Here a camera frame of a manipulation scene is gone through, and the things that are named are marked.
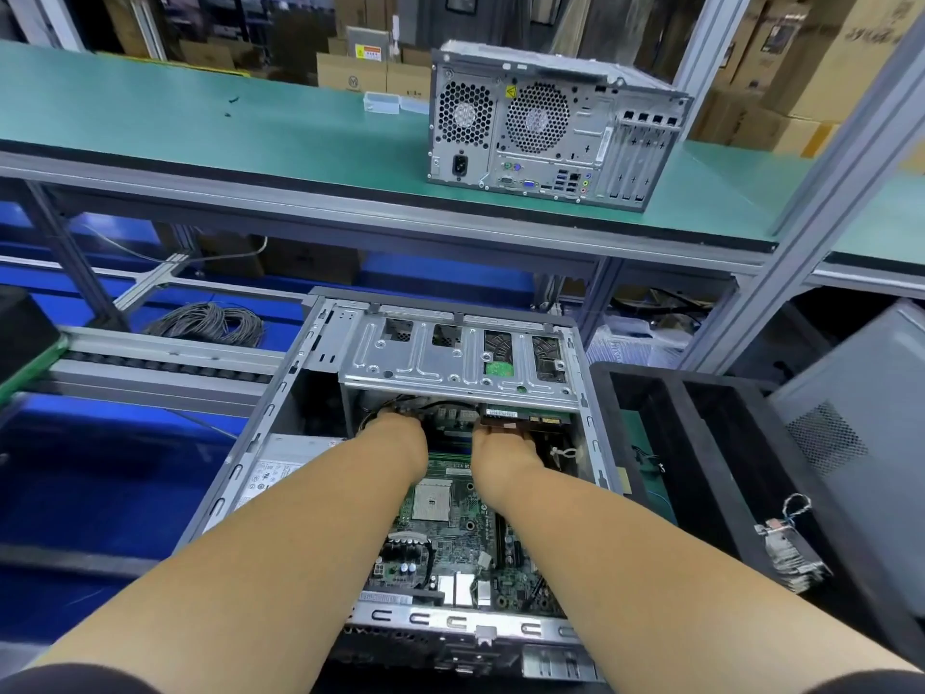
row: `person's left hand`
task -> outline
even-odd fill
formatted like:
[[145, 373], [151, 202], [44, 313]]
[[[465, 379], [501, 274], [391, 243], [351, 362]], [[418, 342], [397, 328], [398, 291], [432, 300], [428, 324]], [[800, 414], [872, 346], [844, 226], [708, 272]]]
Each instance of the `person's left hand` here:
[[357, 439], [374, 443], [383, 454], [392, 450], [395, 459], [408, 468], [409, 485], [416, 485], [427, 472], [427, 438], [421, 422], [413, 416], [383, 410], [366, 424]]

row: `cable bundle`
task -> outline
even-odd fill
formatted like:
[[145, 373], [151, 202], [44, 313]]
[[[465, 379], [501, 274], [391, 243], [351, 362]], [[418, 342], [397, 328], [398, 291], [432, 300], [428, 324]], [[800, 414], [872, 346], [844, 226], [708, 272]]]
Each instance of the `cable bundle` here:
[[254, 348], [264, 337], [264, 322], [250, 309], [197, 302], [162, 316], [142, 333]]

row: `power supply vent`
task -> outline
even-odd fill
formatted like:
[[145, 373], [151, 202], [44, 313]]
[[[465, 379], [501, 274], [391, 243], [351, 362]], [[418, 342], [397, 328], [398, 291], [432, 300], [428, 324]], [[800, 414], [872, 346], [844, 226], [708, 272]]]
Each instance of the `power supply vent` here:
[[569, 101], [555, 85], [535, 82], [517, 92], [504, 124], [511, 141], [525, 153], [555, 146], [569, 126]]
[[823, 478], [848, 463], [871, 457], [867, 446], [830, 401], [792, 420], [787, 430]]
[[493, 111], [488, 88], [453, 80], [440, 92], [437, 128], [449, 143], [483, 143]]

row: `person's right arm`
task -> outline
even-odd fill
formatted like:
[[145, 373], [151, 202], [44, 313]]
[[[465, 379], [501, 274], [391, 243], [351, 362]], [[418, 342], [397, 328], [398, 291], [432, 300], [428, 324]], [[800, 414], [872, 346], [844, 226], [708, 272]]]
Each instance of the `person's right arm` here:
[[516, 434], [478, 429], [472, 471], [621, 694], [797, 694], [858, 671], [917, 671], [635, 502], [544, 468]]

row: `person's left arm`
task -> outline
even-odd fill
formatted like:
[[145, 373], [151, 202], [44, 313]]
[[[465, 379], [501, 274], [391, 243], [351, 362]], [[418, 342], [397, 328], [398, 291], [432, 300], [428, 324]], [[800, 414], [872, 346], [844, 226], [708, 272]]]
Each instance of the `person's left arm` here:
[[32, 666], [103, 665], [165, 694], [304, 694], [426, 467], [421, 425], [382, 414], [123, 589]]

